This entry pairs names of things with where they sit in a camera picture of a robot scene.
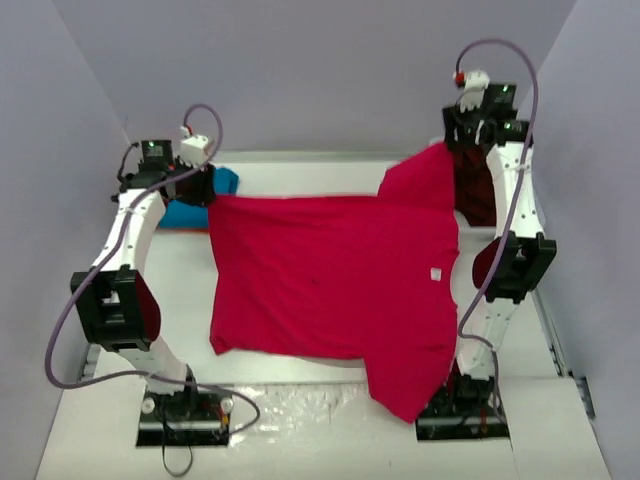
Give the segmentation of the magenta t shirt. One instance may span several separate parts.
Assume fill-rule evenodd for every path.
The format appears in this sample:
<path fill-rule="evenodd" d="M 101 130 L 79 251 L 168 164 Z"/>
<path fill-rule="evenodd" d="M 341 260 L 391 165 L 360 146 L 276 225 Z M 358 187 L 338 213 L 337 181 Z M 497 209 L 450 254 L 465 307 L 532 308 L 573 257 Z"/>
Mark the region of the magenta t shirt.
<path fill-rule="evenodd" d="M 217 198 L 215 353 L 360 360 L 371 397 L 416 420 L 456 350 L 453 173 L 439 143 L 389 168 L 374 195 Z"/>

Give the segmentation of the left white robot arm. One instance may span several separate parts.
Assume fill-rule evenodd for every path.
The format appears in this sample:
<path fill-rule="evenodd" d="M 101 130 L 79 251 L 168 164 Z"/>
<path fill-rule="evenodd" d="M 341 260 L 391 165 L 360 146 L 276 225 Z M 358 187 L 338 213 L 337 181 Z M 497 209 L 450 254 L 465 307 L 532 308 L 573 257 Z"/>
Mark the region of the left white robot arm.
<path fill-rule="evenodd" d="M 205 207 L 215 198 L 213 142 L 183 139 L 177 153 L 168 140 L 139 142 L 142 158 L 133 173 L 119 173 L 118 209 L 108 239 L 90 269 L 73 274 L 72 297 L 86 340 L 127 360 L 151 394 L 179 418 L 195 415 L 201 393 L 160 335 L 161 312 L 144 279 L 152 237 L 172 201 Z"/>

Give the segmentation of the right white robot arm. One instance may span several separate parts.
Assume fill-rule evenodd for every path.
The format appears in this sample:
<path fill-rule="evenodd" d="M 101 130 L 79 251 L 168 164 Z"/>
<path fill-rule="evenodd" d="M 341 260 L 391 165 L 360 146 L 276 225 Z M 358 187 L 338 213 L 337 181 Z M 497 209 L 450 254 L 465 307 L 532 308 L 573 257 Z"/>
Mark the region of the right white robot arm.
<path fill-rule="evenodd" d="M 513 84 L 467 87 L 473 100 L 443 109 L 445 144 L 462 158 L 477 152 L 491 176 L 495 202 L 494 240 L 473 262 L 477 290 L 458 327 L 456 363 L 473 380 L 496 382 L 495 357 L 508 323 L 557 254 L 546 237 L 532 182 L 534 143 L 530 124 L 517 117 Z"/>

